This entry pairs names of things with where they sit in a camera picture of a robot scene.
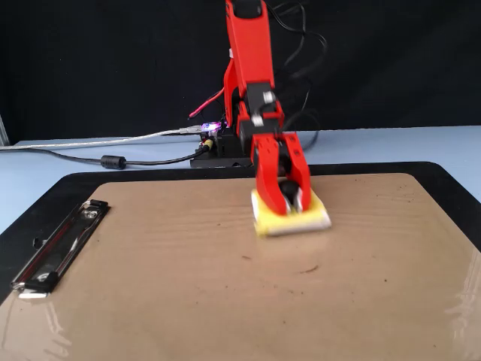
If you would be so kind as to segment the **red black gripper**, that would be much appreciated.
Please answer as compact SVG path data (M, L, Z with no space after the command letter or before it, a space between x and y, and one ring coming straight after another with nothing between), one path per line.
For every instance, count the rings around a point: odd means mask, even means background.
M286 179L280 181L280 186L278 184L279 146L273 133L280 131L283 120L282 114L275 113L267 113L257 124L249 117L237 120L241 148L250 150L253 140L256 190L270 210L279 215L287 213L285 198L298 213L309 208L311 199L310 169L298 136L293 132L281 134L280 165L286 173Z

